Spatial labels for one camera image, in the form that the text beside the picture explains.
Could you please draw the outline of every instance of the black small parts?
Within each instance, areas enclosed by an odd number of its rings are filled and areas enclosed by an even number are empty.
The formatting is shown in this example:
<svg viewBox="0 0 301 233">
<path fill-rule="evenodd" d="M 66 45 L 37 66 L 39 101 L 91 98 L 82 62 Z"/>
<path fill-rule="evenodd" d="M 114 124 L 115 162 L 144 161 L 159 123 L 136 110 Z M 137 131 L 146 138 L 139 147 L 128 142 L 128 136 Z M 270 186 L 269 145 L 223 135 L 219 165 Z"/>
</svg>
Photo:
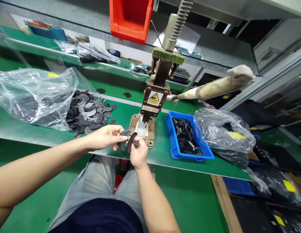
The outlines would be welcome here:
<svg viewBox="0 0 301 233">
<path fill-rule="evenodd" d="M 129 92 L 125 92 L 122 95 L 125 95 L 126 98 L 130 98 L 131 97 L 131 94 Z"/>
<path fill-rule="evenodd" d="M 67 111 L 66 122 L 75 131 L 74 137 L 82 133 L 90 134 L 107 124 L 107 119 L 113 117 L 111 112 L 115 108 L 114 103 L 112 106 L 104 105 L 101 97 L 95 99 L 88 91 L 76 90 Z M 111 125 L 115 125 L 115 122 L 116 120 L 112 120 Z"/>
<path fill-rule="evenodd" d="M 96 89 L 96 91 L 100 94 L 104 94 L 105 93 L 105 90 L 103 88 L 98 88 Z"/>
<path fill-rule="evenodd" d="M 193 137 L 194 132 L 190 122 L 186 119 L 178 119 L 175 117 L 172 117 L 172 120 L 180 152 L 184 154 L 204 155 L 203 151 L 198 149 L 200 145 Z"/>
<path fill-rule="evenodd" d="M 124 131 L 122 131 L 121 132 L 121 136 L 129 136 L 130 134 L 131 134 L 132 132 L 130 131 L 130 130 L 124 130 Z M 124 141 L 124 142 L 118 142 L 117 143 L 117 146 L 118 146 L 118 148 L 119 149 L 121 149 L 121 150 L 123 150 L 123 151 L 126 151 L 126 152 L 128 152 L 128 153 L 131 153 L 131 145 L 132 144 L 135 144 L 136 145 L 136 142 L 134 142 L 134 138 L 137 136 L 137 133 L 133 133 L 132 135 L 131 135 L 131 137 L 128 139 L 128 140 L 126 140 L 126 141 Z"/>
</svg>

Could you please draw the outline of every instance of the yellow warning sign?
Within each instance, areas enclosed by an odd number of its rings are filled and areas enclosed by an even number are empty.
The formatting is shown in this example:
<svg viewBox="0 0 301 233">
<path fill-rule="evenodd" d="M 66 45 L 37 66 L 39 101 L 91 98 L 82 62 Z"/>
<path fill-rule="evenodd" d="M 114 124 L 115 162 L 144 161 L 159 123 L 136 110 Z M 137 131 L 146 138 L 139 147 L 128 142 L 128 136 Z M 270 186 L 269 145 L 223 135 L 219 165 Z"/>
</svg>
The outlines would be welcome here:
<svg viewBox="0 0 301 233">
<path fill-rule="evenodd" d="M 152 97 L 150 97 L 149 99 L 155 100 L 155 101 L 159 101 L 158 98 L 158 93 L 154 94 Z"/>
<path fill-rule="evenodd" d="M 151 105 L 158 106 L 161 99 L 162 99 L 162 96 L 163 96 L 163 94 L 160 93 L 160 92 L 151 91 L 150 95 L 149 95 L 149 98 L 147 100 L 147 103 L 151 104 Z"/>
</svg>

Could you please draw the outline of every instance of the wooden board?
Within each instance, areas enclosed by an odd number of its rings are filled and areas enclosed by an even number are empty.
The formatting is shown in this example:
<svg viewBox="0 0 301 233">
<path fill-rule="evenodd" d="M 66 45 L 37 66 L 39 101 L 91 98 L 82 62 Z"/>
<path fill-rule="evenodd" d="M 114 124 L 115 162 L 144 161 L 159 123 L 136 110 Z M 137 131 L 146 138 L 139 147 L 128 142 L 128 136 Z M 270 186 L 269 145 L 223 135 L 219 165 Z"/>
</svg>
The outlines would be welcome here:
<svg viewBox="0 0 301 233">
<path fill-rule="evenodd" d="M 211 178 L 230 233 L 243 233 L 223 178 L 215 175 L 211 175 Z"/>
</svg>

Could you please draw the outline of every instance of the blue box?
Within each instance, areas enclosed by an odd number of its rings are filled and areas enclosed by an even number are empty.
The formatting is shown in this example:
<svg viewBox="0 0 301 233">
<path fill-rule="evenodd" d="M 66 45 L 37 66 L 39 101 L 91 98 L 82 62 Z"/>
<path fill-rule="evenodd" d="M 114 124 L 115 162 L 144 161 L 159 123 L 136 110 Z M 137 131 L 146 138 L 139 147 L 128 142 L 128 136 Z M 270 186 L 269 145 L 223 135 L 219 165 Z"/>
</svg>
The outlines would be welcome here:
<svg viewBox="0 0 301 233">
<path fill-rule="evenodd" d="M 229 193 L 237 195 L 255 196 L 249 181 L 223 177 Z"/>
<path fill-rule="evenodd" d="M 172 117 L 176 117 L 179 119 L 186 119 L 190 122 L 192 129 L 194 131 L 194 139 L 200 145 L 198 148 L 201 149 L 204 153 L 203 155 L 192 155 L 192 154 L 184 154 L 180 152 L 179 144 L 176 136 L 176 131 L 174 128 Z M 169 116 L 165 118 L 167 123 L 167 131 L 169 134 L 170 145 L 171 145 L 171 157 L 174 159 L 194 159 L 198 162 L 203 162 L 204 159 L 214 159 L 215 156 L 211 149 L 207 146 L 205 142 L 202 141 L 202 133 L 199 126 L 194 124 L 194 117 L 190 114 L 178 113 L 178 112 L 169 112 Z M 195 128 L 199 129 L 200 135 L 197 136 Z"/>
</svg>

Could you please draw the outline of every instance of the cardboard box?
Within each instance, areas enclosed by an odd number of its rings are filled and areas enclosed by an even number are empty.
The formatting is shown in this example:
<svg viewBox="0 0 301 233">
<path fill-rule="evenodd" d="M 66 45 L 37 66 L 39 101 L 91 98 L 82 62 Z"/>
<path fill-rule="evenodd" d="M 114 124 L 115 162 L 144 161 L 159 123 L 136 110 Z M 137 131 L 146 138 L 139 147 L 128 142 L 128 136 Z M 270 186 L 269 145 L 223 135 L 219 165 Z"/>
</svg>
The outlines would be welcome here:
<svg viewBox="0 0 301 233">
<path fill-rule="evenodd" d="M 253 160 L 253 161 L 256 161 L 256 162 L 260 162 L 259 158 L 257 157 L 257 155 L 255 154 L 254 151 L 251 151 L 248 155 L 249 155 L 249 159 L 250 160 Z"/>
<path fill-rule="evenodd" d="M 301 177 L 295 177 L 290 172 L 286 172 L 285 175 L 287 175 L 293 181 L 295 187 L 298 189 L 301 196 Z"/>
</svg>

